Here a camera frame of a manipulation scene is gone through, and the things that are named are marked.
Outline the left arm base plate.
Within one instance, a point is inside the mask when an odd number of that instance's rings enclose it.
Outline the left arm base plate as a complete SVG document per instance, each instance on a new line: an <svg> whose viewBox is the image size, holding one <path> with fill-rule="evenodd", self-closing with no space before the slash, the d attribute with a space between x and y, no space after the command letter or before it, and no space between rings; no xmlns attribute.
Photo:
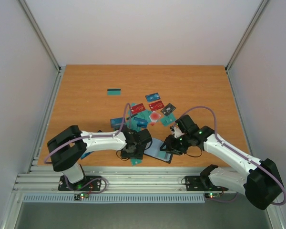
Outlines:
<svg viewBox="0 0 286 229"><path fill-rule="evenodd" d="M66 182L65 176L61 176L58 184L59 191L100 191L101 176L86 176L84 180L72 184Z"/></svg>

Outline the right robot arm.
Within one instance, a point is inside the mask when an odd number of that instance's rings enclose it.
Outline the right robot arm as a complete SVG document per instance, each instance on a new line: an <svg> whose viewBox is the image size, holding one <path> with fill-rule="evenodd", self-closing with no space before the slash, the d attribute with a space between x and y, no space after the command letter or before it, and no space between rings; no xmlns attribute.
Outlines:
<svg viewBox="0 0 286 229"><path fill-rule="evenodd" d="M175 121L160 146L161 151L174 155L186 154L188 148L198 147L227 163L233 172L209 165L200 173L200 184L205 191L223 187L246 196L256 208L264 210L275 205L274 200L283 195L281 205L286 203L286 191L275 162L261 160L246 154L225 141L215 130L208 126L198 127L189 115Z"/></svg>

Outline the black leather card holder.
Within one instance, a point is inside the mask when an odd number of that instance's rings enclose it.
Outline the black leather card holder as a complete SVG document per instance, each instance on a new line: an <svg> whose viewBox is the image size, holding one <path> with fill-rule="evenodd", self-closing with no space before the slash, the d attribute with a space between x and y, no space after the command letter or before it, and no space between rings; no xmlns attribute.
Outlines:
<svg viewBox="0 0 286 229"><path fill-rule="evenodd" d="M173 155L165 151L161 151L160 147L162 145L163 145L163 141L156 139L156 138L152 138L152 144L149 144L147 146L143 154L170 164L173 158Z"/></svg>

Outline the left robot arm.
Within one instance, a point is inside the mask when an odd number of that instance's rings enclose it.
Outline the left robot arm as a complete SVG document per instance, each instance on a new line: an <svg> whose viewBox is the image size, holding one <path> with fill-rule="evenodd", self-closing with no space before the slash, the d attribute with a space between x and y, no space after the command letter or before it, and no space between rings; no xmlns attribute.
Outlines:
<svg viewBox="0 0 286 229"><path fill-rule="evenodd" d="M82 155L95 151L120 152L121 159L142 159L153 140L147 129L135 131L124 126L113 132L86 132L72 125L47 143L49 155L44 163L52 164L55 172L62 172L75 190L86 186L86 177L78 164Z"/></svg>

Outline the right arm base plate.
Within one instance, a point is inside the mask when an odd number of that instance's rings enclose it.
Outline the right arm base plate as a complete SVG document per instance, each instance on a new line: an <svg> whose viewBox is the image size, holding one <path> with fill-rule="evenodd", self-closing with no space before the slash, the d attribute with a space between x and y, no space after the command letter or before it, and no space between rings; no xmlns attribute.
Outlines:
<svg viewBox="0 0 286 229"><path fill-rule="evenodd" d="M227 191L222 186L215 186L208 178L201 176L185 176L184 185L187 191Z"/></svg>

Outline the teal VIP card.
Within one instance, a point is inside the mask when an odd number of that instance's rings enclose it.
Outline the teal VIP card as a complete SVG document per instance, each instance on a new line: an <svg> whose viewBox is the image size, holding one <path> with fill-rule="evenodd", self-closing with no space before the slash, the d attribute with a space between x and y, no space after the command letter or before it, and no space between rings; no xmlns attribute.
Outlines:
<svg viewBox="0 0 286 229"><path fill-rule="evenodd" d="M136 166L138 164L141 164L142 160L141 159L130 159L130 162L132 166Z"/></svg>

